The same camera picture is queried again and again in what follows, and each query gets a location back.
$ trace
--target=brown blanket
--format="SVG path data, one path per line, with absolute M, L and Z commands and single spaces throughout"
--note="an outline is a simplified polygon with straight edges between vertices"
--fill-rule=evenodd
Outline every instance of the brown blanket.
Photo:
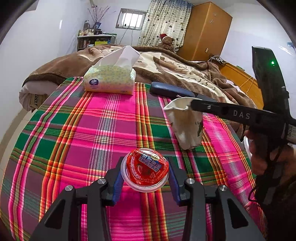
M 47 80 L 60 85 L 66 78 L 84 76 L 87 70 L 102 57 L 121 47 L 100 45 L 56 58 L 30 74 L 24 84 L 28 81 Z M 226 78 L 220 73 L 218 66 L 211 62 L 193 63 L 157 47 L 134 46 L 133 48 L 141 53 L 133 67 L 137 82 L 168 83 L 206 95 L 219 102 L 256 108 L 248 96 L 226 83 Z M 231 123 L 231 125 L 241 137 L 242 125 L 238 123 Z

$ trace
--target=shelf top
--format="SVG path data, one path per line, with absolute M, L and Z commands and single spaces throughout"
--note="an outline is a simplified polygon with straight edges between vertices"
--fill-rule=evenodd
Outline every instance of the shelf top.
M 86 35 L 86 36 L 77 36 L 77 38 L 88 38 L 88 37 L 117 37 L 112 34 L 98 34 L 98 35 Z

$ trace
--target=yellow tissue package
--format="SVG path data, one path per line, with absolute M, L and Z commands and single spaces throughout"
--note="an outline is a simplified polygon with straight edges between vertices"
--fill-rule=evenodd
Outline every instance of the yellow tissue package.
M 86 91 L 107 92 L 119 94 L 133 94 L 136 72 L 122 67 L 92 66 L 84 76 L 84 88 Z
M 125 46 L 103 57 L 85 73 L 85 90 L 132 95 L 136 79 L 133 65 L 139 56 L 138 51 Z

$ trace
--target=curtain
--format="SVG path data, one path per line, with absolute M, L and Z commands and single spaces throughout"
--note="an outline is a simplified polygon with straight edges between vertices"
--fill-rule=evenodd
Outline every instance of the curtain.
M 192 6 L 183 0 L 152 0 L 138 46 L 155 47 L 160 40 L 160 34 L 167 34 L 175 39 L 175 47 L 181 47 Z

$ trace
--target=blue oval logo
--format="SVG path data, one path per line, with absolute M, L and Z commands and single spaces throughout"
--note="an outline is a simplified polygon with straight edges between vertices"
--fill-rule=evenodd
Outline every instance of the blue oval logo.
M 97 80 L 97 79 L 92 79 L 92 80 L 89 81 L 89 83 L 90 83 L 91 85 L 98 85 L 98 84 L 99 84 L 99 80 Z

